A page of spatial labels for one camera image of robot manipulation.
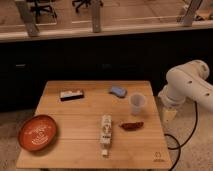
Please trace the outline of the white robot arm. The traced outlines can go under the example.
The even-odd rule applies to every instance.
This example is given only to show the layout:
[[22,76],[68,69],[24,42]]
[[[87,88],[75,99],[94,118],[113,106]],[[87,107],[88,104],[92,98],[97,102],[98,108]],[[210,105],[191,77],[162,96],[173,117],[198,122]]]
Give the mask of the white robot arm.
[[213,85],[206,81],[209,74],[209,66],[202,60],[192,60],[168,70],[167,84],[158,93],[163,104],[163,122],[173,120],[187,98],[213,112]]

